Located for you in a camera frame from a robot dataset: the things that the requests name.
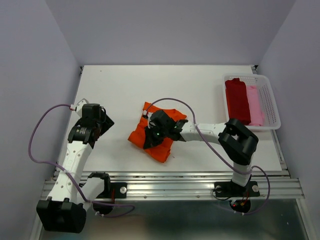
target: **gray wall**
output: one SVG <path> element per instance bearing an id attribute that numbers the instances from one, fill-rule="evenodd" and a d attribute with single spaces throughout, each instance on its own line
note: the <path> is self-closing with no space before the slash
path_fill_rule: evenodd
<path id="1" fill-rule="evenodd" d="M 28 158 L 31 132 L 49 107 L 72 103 L 79 66 L 44 0 L 1 1 L 0 239 L 24 240 L 53 168 Z M 57 109 L 39 128 L 34 155 L 56 161 L 69 111 Z"/>
<path id="2" fill-rule="evenodd" d="M 258 64 L 294 0 L 46 0 L 84 64 Z"/>
<path id="3" fill-rule="evenodd" d="M 280 145 L 320 231 L 320 1 L 297 0 L 258 68 L 276 98 Z"/>

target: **white basket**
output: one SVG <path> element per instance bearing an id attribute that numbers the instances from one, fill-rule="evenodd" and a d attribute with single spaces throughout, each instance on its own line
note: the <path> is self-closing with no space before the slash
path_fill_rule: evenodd
<path id="1" fill-rule="evenodd" d="M 239 78 L 240 81 L 244 82 L 247 86 L 256 86 L 256 89 L 259 94 L 259 102 L 261 111 L 264 113 L 264 122 L 263 126 L 246 126 L 250 130 L 255 131 L 267 131 L 275 130 L 280 128 L 281 121 L 279 118 L 279 112 L 275 100 L 274 93 L 272 91 L 270 81 L 266 76 L 257 75 L 257 74 L 225 74 L 223 76 L 223 99 L 224 99 L 224 108 L 226 119 L 229 120 L 229 112 L 227 105 L 227 96 L 226 96 L 226 84 L 227 80 L 232 80 L 234 78 Z"/>

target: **orange cloth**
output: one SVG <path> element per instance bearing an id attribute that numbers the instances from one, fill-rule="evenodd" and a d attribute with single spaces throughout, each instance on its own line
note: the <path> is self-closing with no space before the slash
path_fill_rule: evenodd
<path id="1" fill-rule="evenodd" d="M 146 110 L 149 107 L 150 103 L 145 102 L 143 110 Z M 161 110 L 161 108 L 158 108 L 156 106 L 151 106 L 148 109 L 149 113 L 154 113 L 158 110 Z M 172 118 L 175 121 L 186 119 L 186 115 L 182 114 L 176 109 L 163 109 L 166 114 L 170 118 Z M 148 120 L 143 118 L 141 116 L 139 124 L 136 126 L 136 129 L 130 134 L 128 140 L 132 142 L 134 145 L 136 145 L 138 148 L 143 149 L 145 139 L 146 139 L 146 134 L 145 134 L 145 127 L 148 125 Z M 166 137 L 163 142 L 155 147 L 149 148 L 149 149 L 144 149 L 144 151 L 149 154 L 151 157 L 153 157 L 155 160 L 157 160 L 160 163 L 164 163 L 167 158 L 170 155 L 170 149 L 171 145 L 174 141 L 171 140 L 170 138 Z"/>

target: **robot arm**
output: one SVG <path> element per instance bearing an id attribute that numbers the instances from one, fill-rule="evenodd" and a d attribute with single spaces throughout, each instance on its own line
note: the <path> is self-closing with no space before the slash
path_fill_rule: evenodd
<path id="1" fill-rule="evenodd" d="M 230 119 L 227 123 L 197 124 L 188 120 L 174 121 L 163 110 L 158 110 L 145 116 L 148 126 L 145 127 L 144 149 L 155 147 L 162 143 L 164 138 L 174 141 L 203 141 L 196 126 L 210 142 L 223 147 L 229 158 L 233 161 L 231 189 L 227 197 L 240 195 L 248 189 L 251 178 L 251 159 L 257 149 L 258 137 L 247 129 L 237 119 Z"/>
<path id="2" fill-rule="evenodd" d="M 47 231 L 80 233 L 86 222 L 86 211 L 91 203 L 85 202 L 67 173 L 78 186 L 86 161 L 95 142 L 114 122 L 107 116 L 99 104 L 90 104 L 81 100 L 75 107 L 80 119 L 72 127 L 69 136 L 63 168 L 46 200 L 40 200 L 36 211 Z M 106 173 L 92 173 L 82 187 L 89 200 L 110 190 L 110 177 Z"/>

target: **folded cloth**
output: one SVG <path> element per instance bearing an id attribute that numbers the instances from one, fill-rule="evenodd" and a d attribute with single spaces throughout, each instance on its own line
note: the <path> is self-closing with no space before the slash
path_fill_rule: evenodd
<path id="1" fill-rule="evenodd" d="M 259 94 L 256 86 L 246 87 L 246 96 L 249 102 L 251 123 L 249 126 L 263 126 L 265 115 L 261 111 L 259 103 Z"/>
<path id="2" fill-rule="evenodd" d="M 251 122 L 247 88 L 239 78 L 225 81 L 226 102 L 230 119 L 238 119 L 244 125 Z"/>
<path id="3" fill-rule="evenodd" d="M 143 110 L 146 110 L 150 106 L 149 102 L 144 103 Z M 152 105 L 149 109 L 149 113 L 154 113 L 158 110 L 161 110 L 161 108 L 158 108 L 154 105 Z M 175 121 L 186 119 L 186 115 L 182 114 L 176 109 L 163 109 L 166 114 L 169 115 L 170 118 L 172 118 Z M 141 116 L 139 124 L 136 126 L 136 129 L 130 134 L 128 140 L 132 142 L 134 145 L 136 145 L 138 148 L 143 149 L 146 134 L 145 134 L 145 127 L 148 125 L 148 120 L 143 118 Z M 171 145 L 174 141 L 170 138 L 166 137 L 163 142 L 155 147 L 144 149 L 144 151 L 149 154 L 151 157 L 153 157 L 155 160 L 157 160 L 160 163 L 164 163 L 167 158 L 170 155 L 170 149 Z"/>

